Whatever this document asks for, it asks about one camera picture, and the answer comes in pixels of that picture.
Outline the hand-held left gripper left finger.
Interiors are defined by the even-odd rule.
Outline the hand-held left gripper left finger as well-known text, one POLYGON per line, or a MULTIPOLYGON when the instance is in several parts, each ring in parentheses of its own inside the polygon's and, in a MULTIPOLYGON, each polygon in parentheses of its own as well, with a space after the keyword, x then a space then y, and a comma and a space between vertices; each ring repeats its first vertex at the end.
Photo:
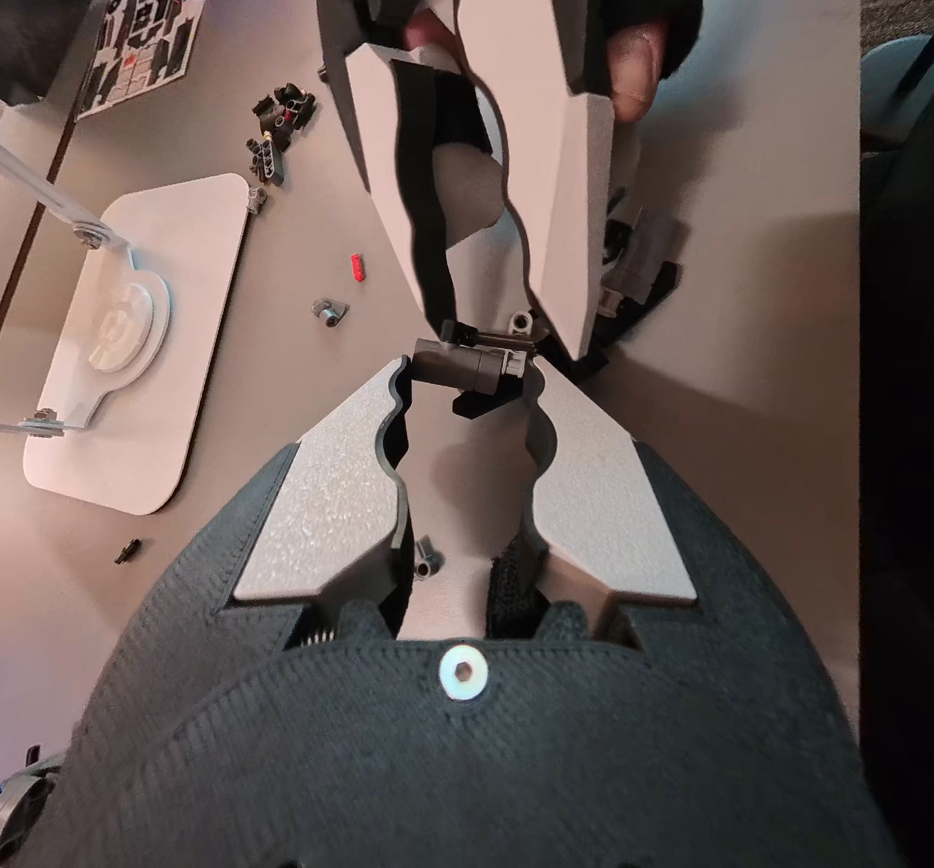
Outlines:
POLYGON ((238 603, 379 605, 402 586, 410 365, 406 355, 386 364, 301 438, 233 589, 238 603))

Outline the person's right hand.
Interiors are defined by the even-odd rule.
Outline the person's right hand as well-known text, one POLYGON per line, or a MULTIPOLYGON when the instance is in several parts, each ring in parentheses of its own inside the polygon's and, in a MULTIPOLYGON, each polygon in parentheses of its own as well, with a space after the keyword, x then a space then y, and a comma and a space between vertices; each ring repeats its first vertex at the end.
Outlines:
MULTIPOLYGON (((668 22, 664 19, 628 26, 606 41, 605 55, 611 80, 609 98, 615 120, 632 125, 647 115, 661 80, 666 51, 668 22)), ((413 53, 425 46, 437 46, 466 73, 461 41, 433 10, 420 10, 403 27, 403 47, 413 53)))

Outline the grey round floor base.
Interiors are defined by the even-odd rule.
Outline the grey round floor base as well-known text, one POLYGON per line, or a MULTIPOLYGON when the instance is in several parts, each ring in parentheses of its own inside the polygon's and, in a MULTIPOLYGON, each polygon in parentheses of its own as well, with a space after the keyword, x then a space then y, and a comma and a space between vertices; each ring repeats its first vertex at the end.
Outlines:
POLYGON ((933 96, 933 36, 905 36, 860 60, 860 150, 893 150, 933 96))

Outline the grey black lego assembly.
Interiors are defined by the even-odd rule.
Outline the grey black lego assembly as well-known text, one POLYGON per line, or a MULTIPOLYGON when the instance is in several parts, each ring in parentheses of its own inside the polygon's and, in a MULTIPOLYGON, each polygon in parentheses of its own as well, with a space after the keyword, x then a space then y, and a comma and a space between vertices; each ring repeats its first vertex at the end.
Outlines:
POLYGON ((533 309, 515 313, 504 332, 445 321, 439 340, 419 339, 411 357, 413 380, 459 392, 452 405, 462 418, 479 418, 520 398, 527 362, 550 362, 580 385, 608 363, 608 352, 677 287, 687 225, 664 208, 641 208, 632 221, 608 208, 600 292, 589 347, 577 360, 561 348, 544 317, 533 309))

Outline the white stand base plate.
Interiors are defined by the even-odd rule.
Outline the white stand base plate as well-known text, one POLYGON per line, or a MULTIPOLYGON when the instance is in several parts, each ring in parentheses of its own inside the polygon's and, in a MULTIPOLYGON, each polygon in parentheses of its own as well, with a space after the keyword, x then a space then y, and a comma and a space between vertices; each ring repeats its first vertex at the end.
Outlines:
POLYGON ((189 458, 249 191, 240 175, 224 174, 127 194, 104 212, 135 266, 165 281, 168 330, 146 372, 109 395, 89 428, 26 439, 22 467, 30 485, 134 516, 172 497, 189 458))

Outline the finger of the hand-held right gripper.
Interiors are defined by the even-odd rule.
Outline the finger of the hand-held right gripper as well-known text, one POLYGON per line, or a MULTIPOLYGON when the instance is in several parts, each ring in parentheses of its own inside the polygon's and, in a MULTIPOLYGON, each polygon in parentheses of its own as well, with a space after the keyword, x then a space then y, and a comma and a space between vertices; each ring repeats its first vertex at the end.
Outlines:
POLYGON ((455 14, 499 124, 527 294, 579 360, 599 301, 613 142, 601 0, 459 0, 455 14))
POLYGON ((346 58, 367 188, 414 301, 439 335, 457 316, 448 222, 434 173, 437 78, 461 76, 430 43, 406 52, 366 43, 346 58))

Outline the lego sticker sheet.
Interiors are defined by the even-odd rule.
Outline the lego sticker sheet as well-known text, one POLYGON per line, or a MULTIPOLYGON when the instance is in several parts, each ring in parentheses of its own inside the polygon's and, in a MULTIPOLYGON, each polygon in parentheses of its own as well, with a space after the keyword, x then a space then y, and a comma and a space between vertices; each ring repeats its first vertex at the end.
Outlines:
POLYGON ((207 0, 107 0, 76 119, 181 79, 207 0))

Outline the pale stand bracket with disc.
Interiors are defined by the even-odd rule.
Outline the pale stand bracket with disc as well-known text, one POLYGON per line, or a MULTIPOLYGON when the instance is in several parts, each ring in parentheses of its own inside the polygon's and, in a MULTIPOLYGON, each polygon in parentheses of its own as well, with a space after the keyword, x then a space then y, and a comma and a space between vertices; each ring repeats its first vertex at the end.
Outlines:
POLYGON ((138 269, 128 246, 88 253, 29 432, 61 437, 89 428, 101 403, 152 364, 170 315, 165 281, 138 269))

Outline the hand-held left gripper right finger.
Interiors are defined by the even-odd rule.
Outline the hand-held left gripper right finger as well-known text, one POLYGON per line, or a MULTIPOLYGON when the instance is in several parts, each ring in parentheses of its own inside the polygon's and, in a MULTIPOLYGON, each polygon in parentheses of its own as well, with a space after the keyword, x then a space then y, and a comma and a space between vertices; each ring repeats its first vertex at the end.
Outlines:
POLYGON ((693 605, 695 586, 632 436, 544 359, 527 363, 520 583, 551 603, 693 605))

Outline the lego pieces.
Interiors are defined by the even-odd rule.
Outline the lego pieces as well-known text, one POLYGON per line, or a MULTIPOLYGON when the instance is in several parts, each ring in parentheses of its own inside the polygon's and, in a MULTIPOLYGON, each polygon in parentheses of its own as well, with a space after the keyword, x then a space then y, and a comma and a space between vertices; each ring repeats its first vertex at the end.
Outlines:
POLYGON ((260 136, 246 142, 251 156, 251 174, 258 182, 249 191, 250 216, 261 213, 268 199, 268 188, 279 188, 285 183, 284 155, 292 141, 309 125, 317 108, 316 97, 292 82, 274 89, 252 108, 260 136))

